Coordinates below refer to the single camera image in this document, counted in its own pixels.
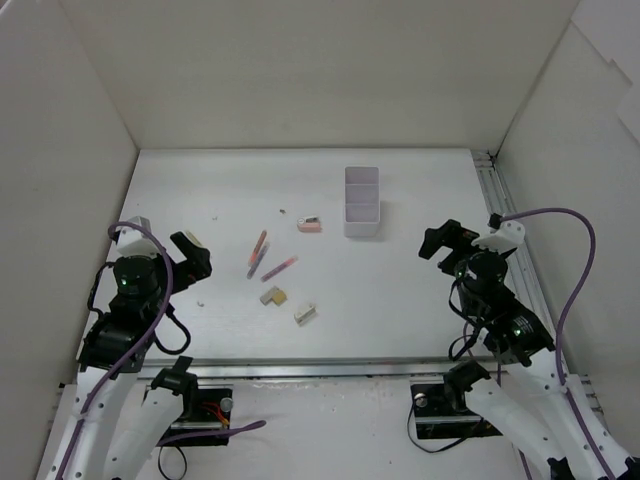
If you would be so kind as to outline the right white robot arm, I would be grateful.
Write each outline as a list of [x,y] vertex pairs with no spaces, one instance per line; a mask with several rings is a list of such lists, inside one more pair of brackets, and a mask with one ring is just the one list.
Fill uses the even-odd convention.
[[459,362],[443,377],[442,398],[455,411],[479,415],[505,436],[546,479],[636,479],[639,460],[623,448],[595,414],[577,375],[565,372],[560,339],[507,286],[508,257],[525,229],[494,216],[481,235],[450,219],[428,228],[419,255],[439,262],[458,297],[453,312],[472,327],[518,389],[511,396],[475,360]]

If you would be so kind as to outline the orange highlighter pen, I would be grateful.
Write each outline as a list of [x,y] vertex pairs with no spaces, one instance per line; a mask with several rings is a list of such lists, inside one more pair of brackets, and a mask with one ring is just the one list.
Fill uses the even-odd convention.
[[255,244],[255,246],[254,246],[254,248],[253,248],[253,250],[251,252],[251,255],[249,257],[249,260],[248,260],[248,266],[249,267],[251,267],[254,264],[255,260],[257,259],[257,256],[258,256],[261,248],[264,245],[266,237],[267,237],[267,231],[266,230],[262,230],[261,233],[260,233],[260,236],[259,236],[259,238],[258,238],[258,240],[257,240],[257,242],[256,242],[256,244]]

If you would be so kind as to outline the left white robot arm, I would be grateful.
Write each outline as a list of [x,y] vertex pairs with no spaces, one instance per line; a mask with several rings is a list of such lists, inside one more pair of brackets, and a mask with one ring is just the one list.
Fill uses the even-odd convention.
[[175,364],[152,382],[140,419],[116,430],[146,353],[158,342],[157,326],[175,317],[172,296],[208,278],[212,267],[209,250],[190,232],[170,237],[184,256],[180,262],[149,228],[131,221],[112,225],[109,237],[119,254],[106,265],[116,293],[107,310],[96,312],[83,340],[74,402],[50,479],[134,479],[169,426],[191,418],[200,406],[191,360],[176,350]]

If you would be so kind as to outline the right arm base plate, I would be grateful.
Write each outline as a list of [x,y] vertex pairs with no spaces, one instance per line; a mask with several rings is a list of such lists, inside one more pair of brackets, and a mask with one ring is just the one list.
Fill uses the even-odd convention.
[[501,436],[490,423],[468,409],[456,410],[445,397],[443,383],[410,385],[410,430],[419,440],[454,441],[463,437]]

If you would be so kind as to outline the pink highlighter pen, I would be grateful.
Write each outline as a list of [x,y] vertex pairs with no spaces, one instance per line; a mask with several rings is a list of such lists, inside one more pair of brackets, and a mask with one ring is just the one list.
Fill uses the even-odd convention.
[[285,269],[287,269],[290,266],[292,266],[293,264],[295,264],[297,261],[298,261],[298,257],[296,255],[288,258],[287,260],[283,261],[282,263],[280,263],[279,265],[277,265],[276,267],[274,267],[273,269],[271,269],[267,273],[265,273],[260,278],[260,280],[262,282],[269,281],[270,279],[272,279],[273,277],[275,277],[276,275],[278,275],[279,273],[281,273]]

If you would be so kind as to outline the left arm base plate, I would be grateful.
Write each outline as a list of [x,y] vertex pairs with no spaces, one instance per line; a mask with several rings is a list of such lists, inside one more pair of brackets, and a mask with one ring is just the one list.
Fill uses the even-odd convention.
[[190,410],[175,420],[162,435],[161,440],[181,436],[181,439],[167,442],[167,446],[211,447],[226,446],[227,437],[189,437],[189,433],[209,430],[222,431],[230,427],[231,411],[234,406],[233,390],[229,386],[202,386],[191,400]]

